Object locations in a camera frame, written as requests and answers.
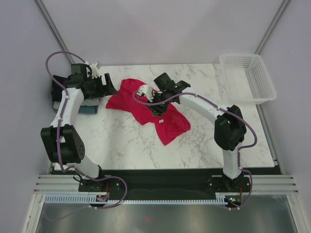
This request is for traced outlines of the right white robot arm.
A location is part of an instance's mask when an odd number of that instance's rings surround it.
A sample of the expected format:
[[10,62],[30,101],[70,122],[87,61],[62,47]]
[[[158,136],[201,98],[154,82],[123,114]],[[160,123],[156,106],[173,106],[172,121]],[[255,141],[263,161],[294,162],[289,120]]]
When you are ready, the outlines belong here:
[[214,140],[223,151],[223,187],[228,191],[238,188],[242,172],[239,166],[238,146],[242,144],[246,134],[240,108],[233,105],[221,111],[215,103],[197,94],[189,83],[176,83],[167,73],[162,73],[154,79],[154,83],[158,91],[146,84],[138,89],[139,96],[147,98],[147,107],[153,116],[163,116],[169,105],[175,102],[189,107],[209,120],[214,125]]

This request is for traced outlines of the red t shirt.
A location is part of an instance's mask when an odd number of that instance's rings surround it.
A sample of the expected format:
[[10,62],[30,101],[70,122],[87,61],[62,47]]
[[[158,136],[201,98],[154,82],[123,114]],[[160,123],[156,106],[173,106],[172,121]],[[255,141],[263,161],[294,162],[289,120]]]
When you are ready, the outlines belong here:
[[113,95],[105,107],[130,112],[141,125],[153,123],[160,141],[165,146],[190,130],[190,122],[172,104],[169,104],[163,116],[153,116],[147,106],[136,102],[133,93],[142,85],[144,82],[137,79],[122,80],[118,94]]

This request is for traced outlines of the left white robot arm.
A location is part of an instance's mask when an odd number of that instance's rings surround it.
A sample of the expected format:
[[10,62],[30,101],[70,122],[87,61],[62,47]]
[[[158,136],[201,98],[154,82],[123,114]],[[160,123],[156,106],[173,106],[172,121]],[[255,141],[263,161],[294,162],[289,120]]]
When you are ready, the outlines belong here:
[[115,94],[109,73],[101,73],[99,63],[71,65],[68,77],[53,76],[52,101],[59,106],[50,126],[40,132],[49,160],[58,163],[63,171],[74,169],[89,179],[96,191],[105,189],[107,180],[102,168],[86,156],[75,123],[81,107],[97,113],[102,98]]

